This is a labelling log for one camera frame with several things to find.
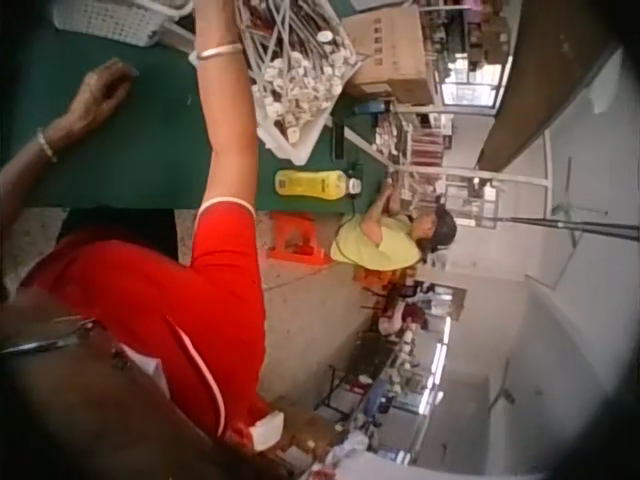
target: green table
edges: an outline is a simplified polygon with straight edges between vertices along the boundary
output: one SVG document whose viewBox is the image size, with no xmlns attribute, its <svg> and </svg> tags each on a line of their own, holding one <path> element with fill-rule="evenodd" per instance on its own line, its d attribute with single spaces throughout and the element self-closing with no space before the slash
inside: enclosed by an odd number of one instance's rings
<svg viewBox="0 0 640 480">
<path fill-rule="evenodd" d="M 33 198 L 36 206 L 196 208 L 204 190 L 210 149 L 196 88 L 195 69 L 186 55 L 162 46 L 139 48 L 88 35 L 59 32 L 48 22 L 19 46 L 12 105 L 4 106 L 7 161 L 39 126 L 61 114 L 83 75 L 113 56 L 135 66 L 140 75 L 123 107 L 99 131 L 74 148 L 45 180 Z M 348 99 L 336 109 L 348 109 Z M 371 139 L 369 118 L 346 124 Z M 373 200 L 384 167 L 346 141 L 346 161 L 331 160 L 331 134 L 325 128 L 304 170 L 346 169 L 361 165 L 363 193 L 325 201 L 280 197 L 275 173 L 293 168 L 260 146 L 257 207 L 260 210 L 363 211 Z"/>
</svg>

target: yellow bottle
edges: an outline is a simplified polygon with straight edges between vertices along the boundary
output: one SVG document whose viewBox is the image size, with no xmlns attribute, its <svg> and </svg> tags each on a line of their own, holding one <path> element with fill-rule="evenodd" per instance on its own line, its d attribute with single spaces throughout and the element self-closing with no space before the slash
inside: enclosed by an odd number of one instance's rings
<svg viewBox="0 0 640 480">
<path fill-rule="evenodd" d="M 300 172 L 298 170 L 280 170 L 275 178 L 276 192 L 280 195 L 317 197 L 325 200 L 337 200 L 348 193 L 356 194 L 362 190 L 362 182 L 349 178 L 341 170 L 327 172 Z"/>
</svg>

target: white bangle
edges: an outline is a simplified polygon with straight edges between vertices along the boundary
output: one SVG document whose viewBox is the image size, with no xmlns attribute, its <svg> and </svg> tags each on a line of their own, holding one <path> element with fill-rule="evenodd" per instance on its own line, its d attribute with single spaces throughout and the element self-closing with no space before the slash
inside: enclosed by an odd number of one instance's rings
<svg viewBox="0 0 640 480">
<path fill-rule="evenodd" d="M 54 163 L 57 162 L 58 158 L 56 157 L 56 154 L 54 153 L 51 146 L 47 143 L 47 139 L 44 138 L 44 133 L 42 133 L 41 128 L 37 130 L 36 137 L 38 138 L 38 143 L 40 144 L 40 147 L 42 148 L 42 150 L 44 150 L 44 153 L 47 154 L 47 156 L 51 159 L 52 162 Z"/>
<path fill-rule="evenodd" d="M 210 60 L 215 57 L 221 57 L 223 55 L 231 55 L 233 53 L 242 52 L 243 47 L 241 43 L 232 43 L 231 45 L 223 45 L 221 47 L 208 48 L 203 52 L 198 52 L 198 61 Z"/>
</svg>

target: dark hair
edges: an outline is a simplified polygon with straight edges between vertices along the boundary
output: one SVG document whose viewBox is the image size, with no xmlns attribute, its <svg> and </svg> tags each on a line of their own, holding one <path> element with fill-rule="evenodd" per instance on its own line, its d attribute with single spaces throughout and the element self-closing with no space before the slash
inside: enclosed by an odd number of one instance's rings
<svg viewBox="0 0 640 480">
<path fill-rule="evenodd" d="M 430 253 L 451 245 L 458 233 L 458 225 L 453 215 L 443 205 L 436 207 L 435 215 L 438 224 L 433 235 L 430 238 L 418 238 L 416 240 L 416 245 L 422 254 L 420 259 L 422 263 L 426 263 Z"/>
</svg>

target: red sleeve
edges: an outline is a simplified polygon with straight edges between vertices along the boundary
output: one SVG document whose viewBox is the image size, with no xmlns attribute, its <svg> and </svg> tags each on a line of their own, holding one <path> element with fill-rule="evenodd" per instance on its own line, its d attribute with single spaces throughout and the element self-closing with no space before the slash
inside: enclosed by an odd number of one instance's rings
<svg viewBox="0 0 640 480">
<path fill-rule="evenodd" d="M 217 346 L 216 358 L 207 363 L 225 393 L 229 420 L 241 421 L 255 396 L 265 353 L 265 310 L 253 212 L 228 201 L 207 206 L 196 223 L 191 269 L 215 289 L 215 299 L 210 301 L 220 314 L 220 323 L 215 342 L 210 339 Z M 208 357 L 210 352 L 202 353 Z"/>
</svg>

